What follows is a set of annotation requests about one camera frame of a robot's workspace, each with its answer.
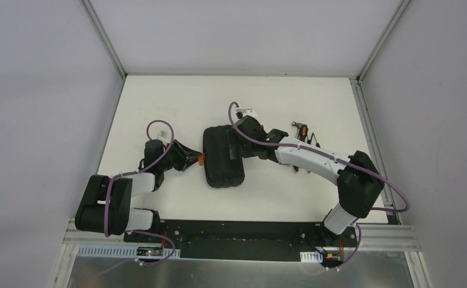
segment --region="white wall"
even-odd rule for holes
[[[121,80],[79,1],[0,1],[0,287],[45,287]]]
[[[467,1],[413,1],[364,93],[433,284],[467,287]]]
[[[129,73],[356,76],[400,0],[93,0]]]

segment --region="black mounting plate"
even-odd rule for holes
[[[324,236],[322,223],[161,220],[157,231],[180,249],[181,258],[298,262],[300,252],[314,247],[355,247],[355,228],[348,227],[335,239]],[[125,234],[125,242],[160,243],[161,239]]]

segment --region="red wire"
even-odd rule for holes
[[[162,240],[161,246],[159,246],[159,249],[164,248],[164,244],[166,244],[166,239],[163,239],[163,240]]]

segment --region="orange clip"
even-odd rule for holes
[[[200,166],[203,166],[203,162],[205,162],[205,153],[201,153],[201,156],[198,157],[198,163],[200,163]]]

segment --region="white table surface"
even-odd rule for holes
[[[323,148],[369,153],[346,78],[128,76],[98,173],[135,170],[143,158],[146,126],[154,119],[168,121],[178,141],[201,151],[206,128],[229,124],[232,101],[253,108],[266,131],[277,128],[294,136],[291,122],[302,122]],[[155,124],[151,136],[162,128]],[[336,186],[318,175],[258,158],[243,162],[246,176],[238,187],[209,187],[196,163],[185,172],[166,172],[161,188],[133,197],[132,206],[155,209],[163,219],[321,221],[338,202]],[[382,206],[380,197],[375,206]],[[373,211],[358,222],[387,223],[387,217]]]

